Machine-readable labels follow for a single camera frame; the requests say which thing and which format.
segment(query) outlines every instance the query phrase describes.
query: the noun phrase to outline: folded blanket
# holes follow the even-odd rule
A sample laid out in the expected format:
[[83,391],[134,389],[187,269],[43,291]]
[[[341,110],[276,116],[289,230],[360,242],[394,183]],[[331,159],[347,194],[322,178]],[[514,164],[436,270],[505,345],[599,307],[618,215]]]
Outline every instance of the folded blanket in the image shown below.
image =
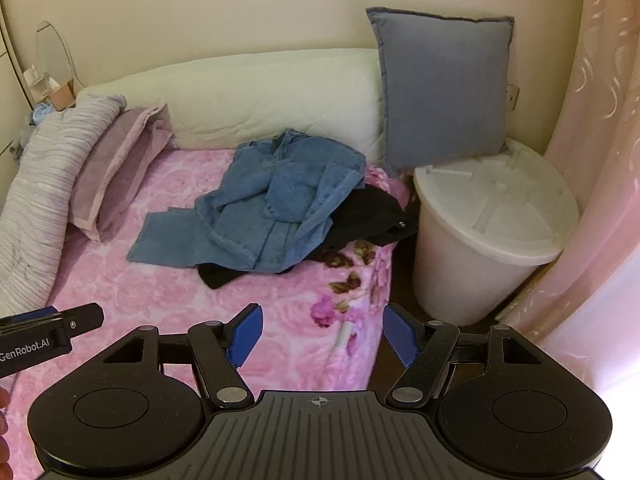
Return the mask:
[[48,115],[22,156],[0,215],[0,317],[46,306],[58,272],[71,190],[123,96],[82,96]]
[[128,259],[281,272],[322,243],[331,213],[364,186],[365,165],[360,152],[295,130],[241,144],[220,187],[194,209],[147,215]]

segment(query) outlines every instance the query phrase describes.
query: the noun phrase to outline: wooden floor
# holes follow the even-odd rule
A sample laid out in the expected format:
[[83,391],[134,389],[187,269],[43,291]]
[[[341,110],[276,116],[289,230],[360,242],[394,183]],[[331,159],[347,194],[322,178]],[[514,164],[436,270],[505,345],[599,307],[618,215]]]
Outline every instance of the wooden floor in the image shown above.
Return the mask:
[[[414,266],[415,236],[400,242],[394,251],[391,278],[391,302],[398,303],[409,313],[424,322],[429,320],[424,310],[415,299],[412,287],[412,270]],[[481,322],[464,327],[463,332],[486,333],[489,327],[495,324],[494,313],[492,312]],[[391,386],[398,380],[404,372],[404,367],[396,357],[391,345],[382,337],[378,357],[373,368],[373,373],[369,380],[369,389],[379,392],[385,396]]]

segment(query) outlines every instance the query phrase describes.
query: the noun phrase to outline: white pillow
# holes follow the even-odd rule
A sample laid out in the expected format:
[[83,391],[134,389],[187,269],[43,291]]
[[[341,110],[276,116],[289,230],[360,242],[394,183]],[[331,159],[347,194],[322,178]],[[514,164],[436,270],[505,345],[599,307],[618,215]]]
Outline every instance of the white pillow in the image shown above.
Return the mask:
[[129,107],[166,102],[176,145],[234,148],[295,128],[380,160],[382,85],[370,48],[292,50],[212,57],[85,88],[123,94]]

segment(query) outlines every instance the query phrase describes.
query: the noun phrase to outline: blue-gray cushion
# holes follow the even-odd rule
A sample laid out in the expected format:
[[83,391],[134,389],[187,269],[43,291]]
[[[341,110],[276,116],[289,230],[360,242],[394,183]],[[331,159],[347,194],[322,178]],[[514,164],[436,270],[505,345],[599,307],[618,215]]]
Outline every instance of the blue-gray cushion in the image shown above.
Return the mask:
[[372,7],[392,174],[504,145],[513,18],[444,18]]

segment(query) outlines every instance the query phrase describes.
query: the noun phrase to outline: mauve pillow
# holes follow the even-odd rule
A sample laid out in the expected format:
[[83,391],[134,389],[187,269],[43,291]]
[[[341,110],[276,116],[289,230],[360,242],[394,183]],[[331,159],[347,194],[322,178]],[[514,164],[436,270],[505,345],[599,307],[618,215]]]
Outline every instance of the mauve pillow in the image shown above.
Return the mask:
[[69,222],[91,240],[104,240],[171,136],[166,107],[121,113],[96,142],[76,179]]
[[385,169],[494,155],[506,134],[513,18],[367,9],[378,40]]

